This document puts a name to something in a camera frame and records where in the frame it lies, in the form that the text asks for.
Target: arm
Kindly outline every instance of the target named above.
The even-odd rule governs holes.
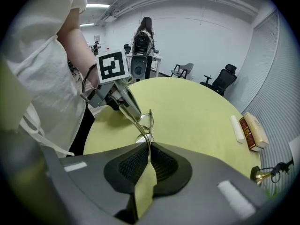
[[[68,59],[83,76],[86,76],[89,68],[96,63],[96,58],[80,31],[78,8],[70,11],[57,36],[67,52]],[[99,78],[96,69],[91,71],[88,80],[94,87],[97,87]]]

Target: red book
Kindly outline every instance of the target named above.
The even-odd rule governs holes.
[[[257,145],[255,144],[254,138],[244,118],[240,119],[240,125],[244,131],[249,150],[256,151],[256,152],[261,151],[262,148],[257,147]]]

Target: book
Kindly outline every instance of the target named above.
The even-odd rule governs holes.
[[[245,138],[246,138],[249,150],[256,151],[256,152],[260,152],[261,150],[263,150],[261,147],[258,147],[256,145],[254,137],[251,133],[251,130],[250,130],[245,118],[240,119],[240,125],[241,125],[241,127],[243,129],[243,132],[245,134]]]
[[[248,124],[256,145],[265,149],[269,145],[269,140],[258,119],[249,112],[245,113],[244,119]]]

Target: office chair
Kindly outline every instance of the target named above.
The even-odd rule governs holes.
[[[236,80],[235,70],[235,66],[227,64],[225,69],[221,70],[219,76],[212,83],[212,85],[208,84],[208,81],[211,79],[211,77],[208,77],[207,75],[204,75],[206,77],[206,82],[201,82],[200,84],[214,90],[221,96],[224,96],[226,88]]]
[[[186,79],[187,78],[187,74],[189,74],[192,71],[193,66],[194,66],[193,63],[188,63],[186,65],[178,65],[177,64],[175,66],[174,70],[171,70],[171,73],[172,73],[171,77],[173,75],[175,75],[178,78],[181,78],[181,77],[183,77],[183,73],[186,72],[185,75],[184,75],[184,77],[183,77],[184,79]]]
[[[124,49],[126,51],[126,54],[129,54],[130,53],[130,50],[131,50],[131,46],[129,46],[129,44],[125,44],[124,45]]]

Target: round table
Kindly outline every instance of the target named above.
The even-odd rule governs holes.
[[[252,167],[261,166],[259,153],[238,143],[230,116],[242,115],[225,98],[198,83],[158,77],[130,85],[142,113],[152,110],[152,134],[166,143],[204,153],[226,162],[250,177]],[[135,143],[138,130],[120,111],[105,106],[90,129],[84,154],[112,150]],[[135,186],[135,203],[140,218],[152,203],[156,173],[148,163]]]

